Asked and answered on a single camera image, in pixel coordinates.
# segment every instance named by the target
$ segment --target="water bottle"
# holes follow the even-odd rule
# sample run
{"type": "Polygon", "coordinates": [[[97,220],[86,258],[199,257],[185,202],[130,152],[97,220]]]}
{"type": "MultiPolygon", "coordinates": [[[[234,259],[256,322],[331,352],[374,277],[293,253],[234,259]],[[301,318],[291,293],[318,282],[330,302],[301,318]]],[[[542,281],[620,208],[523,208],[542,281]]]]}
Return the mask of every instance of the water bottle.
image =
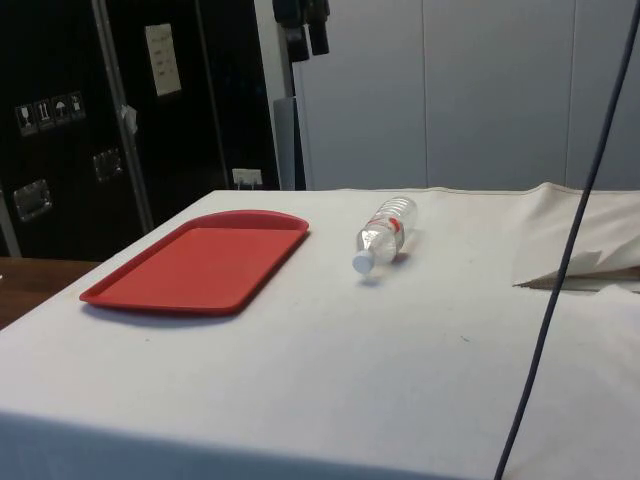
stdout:
{"type": "Polygon", "coordinates": [[[391,263],[416,222],[418,206],[407,197],[386,201],[358,233],[353,268],[367,275],[373,267],[391,263]]]}

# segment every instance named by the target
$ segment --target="plastic tray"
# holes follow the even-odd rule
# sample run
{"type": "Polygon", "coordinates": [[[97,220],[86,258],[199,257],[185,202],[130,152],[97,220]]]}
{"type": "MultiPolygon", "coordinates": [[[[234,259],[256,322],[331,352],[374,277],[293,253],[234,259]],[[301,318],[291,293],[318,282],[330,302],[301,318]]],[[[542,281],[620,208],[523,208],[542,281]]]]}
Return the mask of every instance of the plastic tray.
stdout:
{"type": "Polygon", "coordinates": [[[244,308],[309,224],[263,210],[191,220],[80,296],[120,309],[228,315],[244,308]]]}

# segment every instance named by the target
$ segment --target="power socket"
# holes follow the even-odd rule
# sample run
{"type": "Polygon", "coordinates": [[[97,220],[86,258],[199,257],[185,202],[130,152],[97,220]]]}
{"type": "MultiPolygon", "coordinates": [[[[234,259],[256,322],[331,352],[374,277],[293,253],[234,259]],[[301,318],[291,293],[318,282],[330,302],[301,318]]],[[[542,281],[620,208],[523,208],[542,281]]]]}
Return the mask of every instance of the power socket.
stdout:
{"type": "Polygon", "coordinates": [[[262,172],[257,169],[250,168],[234,168],[233,183],[236,187],[261,187],[262,186],[262,172]]]}

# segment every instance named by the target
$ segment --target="bottle cap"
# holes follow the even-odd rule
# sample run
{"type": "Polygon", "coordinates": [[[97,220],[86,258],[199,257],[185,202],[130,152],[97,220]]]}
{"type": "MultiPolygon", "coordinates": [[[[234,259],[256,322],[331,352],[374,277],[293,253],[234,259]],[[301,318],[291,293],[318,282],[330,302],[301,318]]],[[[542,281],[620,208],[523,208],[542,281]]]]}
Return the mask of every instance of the bottle cap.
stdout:
{"type": "Polygon", "coordinates": [[[362,275],[368,274],[373,269],[373,253],[369,250],[361,250],[353,257],[353,268],[362,275]]]}

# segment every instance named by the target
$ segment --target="cable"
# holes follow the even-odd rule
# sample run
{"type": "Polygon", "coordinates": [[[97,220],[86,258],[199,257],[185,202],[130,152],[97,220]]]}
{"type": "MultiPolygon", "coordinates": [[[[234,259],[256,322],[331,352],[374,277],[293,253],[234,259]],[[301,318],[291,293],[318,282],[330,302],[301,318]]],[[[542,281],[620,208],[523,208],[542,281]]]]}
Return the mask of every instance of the cable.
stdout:
{"type": "Polygon", "coordinates": [[[556,277],[555,283],[553,285],[553,290],[551,291],[551,296],[549,297],[549,303],[547,304],[547,309],[544,313],[544,318],[540,327],[540,333],[538,335],[538,341],[536,342],[536,348],[533,352],[533,359],[531,360],[531,366],[529,367],[527,381],[524,385],[522,397],[520,397],[520,403],[518,404],[518,410],[516,411],[516,415],[513,419],[513,424],[511,425],[511,430],[509,431],[509,436],[507,437],[507,442],[504,446],[504,450],[502,451],[502,456],[500,457],[500,462],[498,463],[498,468],[496,469],[494,480],[502,480],[502,475],[504,474],[504,469],[507,466],[507,461],[509,460],[511,449],[513,448],[516,436],[518,435],[518,430],[520,429],[520,423],[522,422],[524,411],[527,408],[527,403],[529,401],[529,397],[531,396],[533,382],[536,379],[536,373],[538,372],[540,358],[542,357],[544,342],[547,338],[547,332],[549,331],[549,324],[551,323],[551,318],[553,317],[553,312],[556,308],[556,303],[558,302],[558,296],[560,295],[560,290],[562,289],[564,279],[567,275],[567,268],[569,266],[569,260],[571,260],[571,253],[573,252],[573,247],[576,243],[576,237],[578,236],[578,231],[580,230],[580,224],[582,223],[582,218],[584,217],[584,211],[587,208],[587,202],[589,201],[591,190],[593,189],[593,185],[598,175],[598,169],[600,168],[600,164],[602,163],[602,156],[604,155],[604,151],[607,147],[607,141],[609,140],[609,133],[611,131],[611,124],[616,112],[616,107],[618,106],[620,91],[622,90],[622,85],[629,68],[629,61],[631,59],[631,53],[633,52],[633,45],[636,40],[636,34],[638,33],[639,20],[640,0],[636,0],[636,5],[631,19],[631,27],[629,29],[629,34],[627,35],[624,54],[622,56],[622,63],[620,64],[618,77],[616,78],[613,93],[611,94],[611,99],[609,100],[609,106],[607,107],[607,114],[604,120],[604,125],[602,126],[602,132],[600,133],[600,140],[598,142],[596,155],[593,159],[593,163],[591,164],[591,170],[589,171],[589,176],[587,177],[587,183],[582,192],[582,196],[580,197],[580,203],[578,204],[578,209],[576,210],[576,215],[573,219],[573,225],[571,225],[569,238],[567,238],[567,245],[564,249],[564,253],[562,254],[562,261],[560,262],[560,268],[558,269],[558,276],[556,277]]]}

